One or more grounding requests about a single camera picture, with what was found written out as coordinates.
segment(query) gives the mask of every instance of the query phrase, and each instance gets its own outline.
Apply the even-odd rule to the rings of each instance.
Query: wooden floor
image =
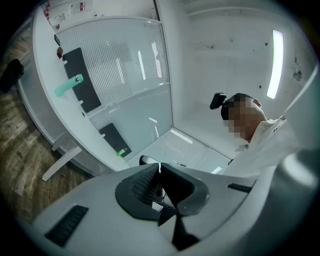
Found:
[[[28,43],[18,38],[0,63],[0,76],[7,64],[28,53]],[[18,91],[0,92],[0,191],[13,214],[31,223],[55,200],[91,178],[68,163],[47,182],[42,175],[61,155],[41,135],[29,117]]]

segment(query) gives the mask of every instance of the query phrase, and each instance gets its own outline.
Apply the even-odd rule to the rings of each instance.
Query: black panel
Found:
[[[239,185],[239,184],[235,184],[235,183],[231,183],[227,187],[230,188],[230,189],[242,191],[242,192],[245,192],[245,193],[249,193],[251,191],[251,189],[252,189],[249,186]]]
[[[46,238],[63,247],[71,237],[88,208],[80,205],[73,206],[67,214],[45,235]]]
[[[121,155],[123,158],[132,152],[113,123],[103,127],[99,132],[100,134],[104,134],[103,138],[109,143],[115,152],[119,152],[122,149],[127,148],[126,152]]]
[[[62,59],[67,61],[67,64],[65,64],[64,67],[69,79],[78,74],[83,76],[83,82],[72,89],[77,99],[83,101],[81,106],[84,112],[88,113],[101,106],[101,102],[91,83],[81,48],[74,49],[64,54]]]
[[[58,46],[61,46],[60,40],[56,34],[54,35],[54,41],[58,44]]]

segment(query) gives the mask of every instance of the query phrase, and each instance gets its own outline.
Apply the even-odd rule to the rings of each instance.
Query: white table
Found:
[[[57,48],[59,46],[54,40],[55,32],[40,7],[35,12],[31,29],[31,64],[35,66],[50,106],[68,133],[63,134],[56,140],[52,150],[56,150],[64,138],[68,136],[73,137],[78,143],[78,146],[72,148],[61,157],[43,175],[42,179],[44,181],[48,180],[58,169],[82,150],[87,151],[114,171],[129,168],[127,162],[122,157],[116,156],[116,152],[94,127],[72,89],[60,97],[55,95],[54,89],[68,80],[68,77],[62,58],[59,59],[57,56]]]

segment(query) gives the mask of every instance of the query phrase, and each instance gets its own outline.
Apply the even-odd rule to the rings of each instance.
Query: teal handle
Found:
[[[54,94],[59,97],[62,94],[64,94],[66,91],[71,89],[72,87],[75,87],[76,85],[82,83],[84,81],[84,78],[82,74],[77,74],[74,77],[71,77],[69,80],[67,80],[65,83],[61,84],[59,87],[54,89]]]

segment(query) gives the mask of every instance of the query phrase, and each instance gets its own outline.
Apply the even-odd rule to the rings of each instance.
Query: frosted glass partition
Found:
[[[170,86],[163,85],[121,101],[91,121],[98,130],[110,123],[115,125],[132,150],[124,157],[127,161],[173,126],[171,106]]]
[[[81,47],[101,106],[169,82],[162,25],[135,18],[106,18],[58,34],[64,53]]]

